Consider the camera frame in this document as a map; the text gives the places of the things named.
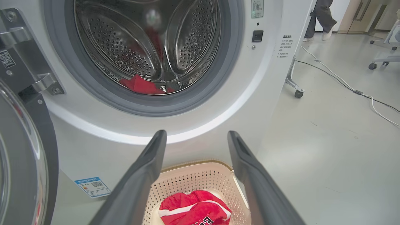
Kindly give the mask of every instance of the sneaker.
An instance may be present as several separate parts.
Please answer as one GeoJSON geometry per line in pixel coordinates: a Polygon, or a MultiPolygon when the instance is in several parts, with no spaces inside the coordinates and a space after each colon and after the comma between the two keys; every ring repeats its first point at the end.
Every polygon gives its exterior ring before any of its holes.
{"type": "Polygon", "coordinates": [[[331,36],[332,36],[332,29],[330,29],[330,31],[328,33],[324,32],[322,34],[322,40],[329,40],[331,36]]]}
{"type": "Polygon", "coordinates": [[[304,38],[303,39],[303,41],[312,41],[312,40],[314,40],[314,37],[312,37],[312,38],[304,38]]]}

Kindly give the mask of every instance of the screw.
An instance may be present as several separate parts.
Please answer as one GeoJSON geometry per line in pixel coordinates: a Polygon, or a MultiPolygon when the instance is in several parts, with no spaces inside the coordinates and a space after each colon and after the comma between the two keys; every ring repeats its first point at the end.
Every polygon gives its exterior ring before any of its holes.
{"type": "Polygon", "coordinates": [[[17,21],[17,14],[13,11],[8,11],[7,12],[7,20],[10,22],[16,22],[17,21]]]}
{"type": "Polygon", "coordinates": [[[52,88],[51,90],[52,90],[52,92],[53,92],[54,94],[60,93],[60,90],[59,90],[58,88],[52,88]]]}

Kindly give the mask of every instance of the beige plastic basket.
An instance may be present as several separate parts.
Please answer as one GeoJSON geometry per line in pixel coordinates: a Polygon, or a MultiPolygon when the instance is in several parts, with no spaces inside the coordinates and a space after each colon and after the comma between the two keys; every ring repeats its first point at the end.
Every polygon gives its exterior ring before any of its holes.
{"type": "Polygon", "coordinates": [[[229,166],[207,161],[172,167],[153,183],[146,204],[142,225],[164,225],[157,209],[161,202],[175,193],[207,190],[219,197],[232,211],[230,225],[251,225],[249,206],[229,166]]]}

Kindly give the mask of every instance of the qr code sticker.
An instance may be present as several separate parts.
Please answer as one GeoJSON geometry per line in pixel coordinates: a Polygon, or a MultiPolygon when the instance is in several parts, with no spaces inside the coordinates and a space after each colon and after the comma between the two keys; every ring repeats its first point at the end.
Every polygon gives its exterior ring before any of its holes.
{"type": "Polygon", "coordinates": [[[0,52],[0,60],[6,68],[10,68],[15,65],[14,60],[11,58],[11,55],[7,50],[0,52]]]}
{"type": "Polygon", "coordinates": [[[94,187],[100,187],[100,186],[103,186],[103,183],[101,182],[101,181],[98,181],[98,182],[92,182],[91,183],[94,187]]]}

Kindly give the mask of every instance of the white stripe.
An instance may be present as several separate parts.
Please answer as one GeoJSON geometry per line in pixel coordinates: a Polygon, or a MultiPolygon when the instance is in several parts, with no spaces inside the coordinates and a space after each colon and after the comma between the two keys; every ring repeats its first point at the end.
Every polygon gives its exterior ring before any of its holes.
{"type": "MultiPolygon", "coordinates": [[[[221,206],[218,202],[212,201],[212,200],[206,200],[206,201],[201,201],[201,202],[209,202],[209,203],[214,203],[214,204],[218,205],[224,211],[224,213],[227,216],[226,219],[224,219],[224,221],[226,221],[226,220],[228,220],[230,218],[230,212],[228,210],[226,210],[223,206],[221,206]]],[[[175,215],[175,214],[178,214],[178,213],[188,212],[188,211],[190,211],[190,209],[193,206],[195,206],[195,205],[197,205],[197,204],[199,204],[201,202],[198,202],[196,204],[189,205],[189,206],[186,206],[186,207],[182,207],[182,208],[177,208],[177,209],[174,209],[174,210],[171,210],[171,211],[169,211],[168,209],[161,209],[161,210],[158,210],[158,215],[160,217],[163,217],[163,216],[171,216],[171,215],[175,215]]]]}

